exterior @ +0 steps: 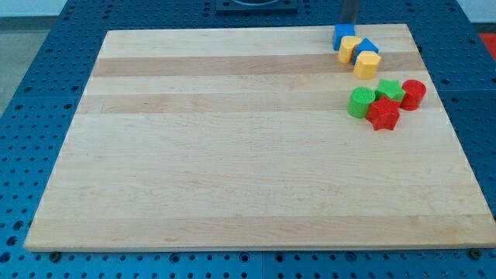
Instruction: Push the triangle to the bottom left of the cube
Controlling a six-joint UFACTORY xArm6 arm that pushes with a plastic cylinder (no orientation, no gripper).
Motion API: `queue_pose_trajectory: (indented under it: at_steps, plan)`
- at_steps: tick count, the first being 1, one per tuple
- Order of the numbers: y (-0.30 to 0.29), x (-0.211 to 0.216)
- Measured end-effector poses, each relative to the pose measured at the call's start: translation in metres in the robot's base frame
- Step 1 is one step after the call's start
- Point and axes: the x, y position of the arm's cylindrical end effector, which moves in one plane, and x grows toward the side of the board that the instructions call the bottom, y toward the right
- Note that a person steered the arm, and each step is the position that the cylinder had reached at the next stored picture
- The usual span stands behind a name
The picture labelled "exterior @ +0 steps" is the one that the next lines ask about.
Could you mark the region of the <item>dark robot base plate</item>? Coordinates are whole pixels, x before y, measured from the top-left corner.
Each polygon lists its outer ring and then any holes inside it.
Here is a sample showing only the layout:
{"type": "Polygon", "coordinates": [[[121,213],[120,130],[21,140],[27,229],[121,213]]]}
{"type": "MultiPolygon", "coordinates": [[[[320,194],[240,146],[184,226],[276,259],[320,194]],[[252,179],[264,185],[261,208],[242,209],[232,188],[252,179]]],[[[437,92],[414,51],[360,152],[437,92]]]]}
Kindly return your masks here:
{"type": "Polygon", "coordinates": [[[298,0],[215,0],[220,12],[297,12],[298,0]]]}

